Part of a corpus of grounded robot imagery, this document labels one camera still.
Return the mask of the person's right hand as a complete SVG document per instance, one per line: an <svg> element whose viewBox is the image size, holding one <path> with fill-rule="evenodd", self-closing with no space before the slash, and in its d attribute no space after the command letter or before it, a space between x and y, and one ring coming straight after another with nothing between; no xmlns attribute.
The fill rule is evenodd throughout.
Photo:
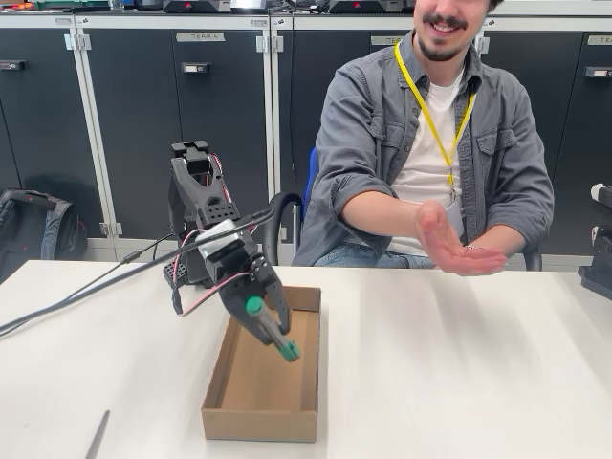
<svg viewBox="0 0 612 459"><path fill-rule="evenodd" d="M463 246L445 209L435 201L418 206L415 228L424 252L445 273L490 274L501 270L506 262L506 256L499 249Z"/></svg>

